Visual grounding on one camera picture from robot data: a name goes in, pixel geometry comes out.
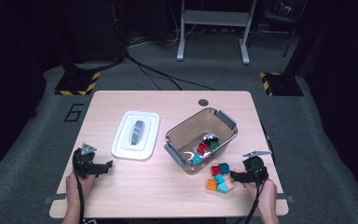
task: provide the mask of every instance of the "table leg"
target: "table leg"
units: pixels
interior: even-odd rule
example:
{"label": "table leg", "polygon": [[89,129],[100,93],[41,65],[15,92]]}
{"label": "table leg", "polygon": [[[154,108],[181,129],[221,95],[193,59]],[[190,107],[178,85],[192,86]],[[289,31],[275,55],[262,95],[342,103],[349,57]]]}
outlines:
{"label": "table leg", "polygon": [[185,54],[185,0],[182,0],[182,11],[180,17],[180,42],[177,61],[182,61]]}

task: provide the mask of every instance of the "human hand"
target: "human hand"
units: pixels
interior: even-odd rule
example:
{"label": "human hand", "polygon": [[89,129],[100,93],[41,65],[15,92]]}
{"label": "human hand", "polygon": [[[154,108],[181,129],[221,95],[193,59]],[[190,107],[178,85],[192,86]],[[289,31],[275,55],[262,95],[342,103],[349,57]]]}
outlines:
{"label": "human hand", "polygon": [[[255,199],[257,194],[257,187],[250,183],[242,183],[252,194]],[[258,210],[260,211],[261,218],[264,224],[277,224],[279,219],[276,215],[276,202],[277,202],[277,186],[269,178],[264,182],[263,190],[258,198]]]}
{"label": "human hand", "polygon": [[[86,179],[79,177],[84,199],[90,195],[94,179],[95,175],[89,175]],[[74,172],[66,177],[66,199],[69,206],[80,205],[79,191],[77,189],[77,181]]]}

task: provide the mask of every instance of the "metal rack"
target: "metal rack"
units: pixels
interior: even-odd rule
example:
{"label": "metal rack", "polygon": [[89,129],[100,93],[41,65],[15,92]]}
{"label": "metal rack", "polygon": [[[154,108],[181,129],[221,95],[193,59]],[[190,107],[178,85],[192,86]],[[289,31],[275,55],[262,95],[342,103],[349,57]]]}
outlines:
{"label": "metal rack", "polygon": [[252,0],[249,12],[227,12],[227,11],[201,11],[186,10],[185,0],[182,0],[181,12],[181,34],[180,43],[177,54],[177,60],[182,61],[185,53],[185,24],[204,24],[204,25],[226,25],[226,26],[243,26],[245,32],[243,38],[240,39],[241,55],[244,64],[249,64],[249,55],[246,48],[246,39],[249,34],[252,19],[255,12],[255,4],[257,0]]}

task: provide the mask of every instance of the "wooden table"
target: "wooden table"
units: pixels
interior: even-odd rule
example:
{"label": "wooden table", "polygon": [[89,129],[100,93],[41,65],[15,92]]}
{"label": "wooden table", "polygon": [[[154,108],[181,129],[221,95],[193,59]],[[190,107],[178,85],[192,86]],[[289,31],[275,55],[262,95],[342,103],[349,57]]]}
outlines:
{"label": "wooden table", "polygon": [[[225,153],[195,175],[188,175],[165,150],[165,134],[185,119],[201,111],[200,99],[208,107],[223,110],[237,122],[238,136]],[[115,158],[111,146],[123,115],[129,110],[156,112],[160,116],[158,138],[147,161]],[[96,147],[94,163],[113,160],[107,175],[96,178],[86,200],[85,217],[243,217],[253,199],[241,183],[222,194],[206,189],[211,166],[226,162],[230,169],[244,168],[242,155],[254,150],[269,150],[252,96],[247,91],[97,91],[95,92],[73,150],[87,143]],[[269,178],[282,186],[270,156],[261,157]],[[65,193],[65,178],[72,172],[72,157],[62,176],[57,193]],[[66,200],[54,201],[50,215],[63,218]],[[277,214],[288,212],[286,200],[277,201]]]}

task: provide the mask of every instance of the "yellow and black hazard tape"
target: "yellow and black hazard tape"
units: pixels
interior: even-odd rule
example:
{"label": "yellow and black hazard tape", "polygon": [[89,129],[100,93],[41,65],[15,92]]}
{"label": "yellow and black hazard tape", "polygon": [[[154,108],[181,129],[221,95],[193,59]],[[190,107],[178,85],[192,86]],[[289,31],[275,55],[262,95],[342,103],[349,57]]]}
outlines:
{"label": "yellow and black hazard tape", "polygon": [[263,82],[264,91],[267,95],[272,95],[271,87],[267,80],[267,76],[280,76],[281,73],[260,73],[261,81]]}
{"label": "yellow and black hazard tape", "polygon": [[92,92],[92,89],[94,89],[95,84],[98,80],[98,77],[101,73],[96,73],[91,79],[91,82],[89,83],[89,86],[85,91],[55,91],[54,94],[57,95],[89,95]]}

